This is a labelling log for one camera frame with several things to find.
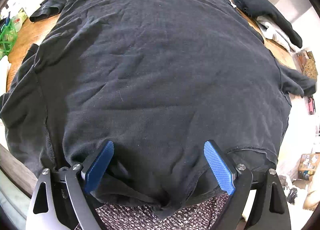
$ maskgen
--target cardboard box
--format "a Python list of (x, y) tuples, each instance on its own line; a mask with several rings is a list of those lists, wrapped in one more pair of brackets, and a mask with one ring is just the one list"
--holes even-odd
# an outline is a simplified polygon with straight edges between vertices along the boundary
[(320, 153), (303, 154), (298, 167), (298, 178), (312, 180), (313, 174), (320, 163)]

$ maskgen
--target black garment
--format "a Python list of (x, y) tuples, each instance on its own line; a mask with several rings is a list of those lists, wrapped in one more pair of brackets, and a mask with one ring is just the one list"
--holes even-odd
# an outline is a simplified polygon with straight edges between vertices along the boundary
[(266, 171), (314, 80), (282, 67), (229, 0), (67, 0), (0, 98), (11, 153), (39, 175), (115, 144), (93, 195), (160, 218), (222, 193), (213, 139)]
[(67, 0), (44, 0), (41, 6), (31, 16), (31, 22), (38, 22), (44, 19), (48, 19), (54, 15), (61, 13)]
[(267, 15), (270, 17), (276, 25), (284, 31), (289, 37), (290, 41), (298, 46), (302, 47), (302, 39), (293, 29), (290, 22), (283, 17), (278, 9), (271, 4), (268, 0), (233, 0), (235, 5), (245, 14), (251, 18), (257, 18), (258, 16)]

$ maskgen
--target white cloth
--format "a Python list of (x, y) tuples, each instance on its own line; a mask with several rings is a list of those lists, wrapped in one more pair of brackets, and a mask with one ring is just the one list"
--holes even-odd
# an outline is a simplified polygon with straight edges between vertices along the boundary
[[(8, 56), (3, 56), (0, 60), (0, 95), (3, 95), (7, 90), (7, 76), (11, 63), (8, 61)], [(0, 144), (8, 150), (7, 141), (5, 139), (4, 124), (0, 119)]]
[(283, 46), (288, 52), (299, 51), (298, 47), (291, 43), (289, 37), (270, 18), (259, 16), (256, 22), (262, 34), (267, 39), (274, 40)]

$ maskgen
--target patterned fabric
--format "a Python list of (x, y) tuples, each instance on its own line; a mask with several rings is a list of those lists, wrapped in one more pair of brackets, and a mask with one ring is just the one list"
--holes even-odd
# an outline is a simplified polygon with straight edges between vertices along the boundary
[(228, 195), (183, 208), (160, 220), (148, 206), (104, 205), (97, 212), (108, 230), (205, 230), (210, 229), (228, 200)]

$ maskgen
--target folded black clothing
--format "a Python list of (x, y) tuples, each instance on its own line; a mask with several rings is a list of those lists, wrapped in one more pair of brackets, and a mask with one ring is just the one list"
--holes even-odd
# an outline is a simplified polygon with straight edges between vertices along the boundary
[(31, 16), (31, 22), (38, 22), (61, 13), (67, 0), (44, 0)]
[(258, 16), (267, 15), (270, 17), (276, 25), (284, 31), (289, 37), (290, 41), (298, 46), (302, 47), (302, 39), (299, 34), (292, 29), (290, 22), (284, 18), (279, 10), (271, 4), (268, 0), (233, 0), (235, 5), (245, 14), (251, 18), (257, 18)]
[(274, 167), (288, 94), (314, 85), (281, 66), (229, 0), (67, 0), (0, 97), (0, 118), (37, 176), (113, 141), (92, 194), (163, 219), (222, 193), (207, 140), (252, 170)]

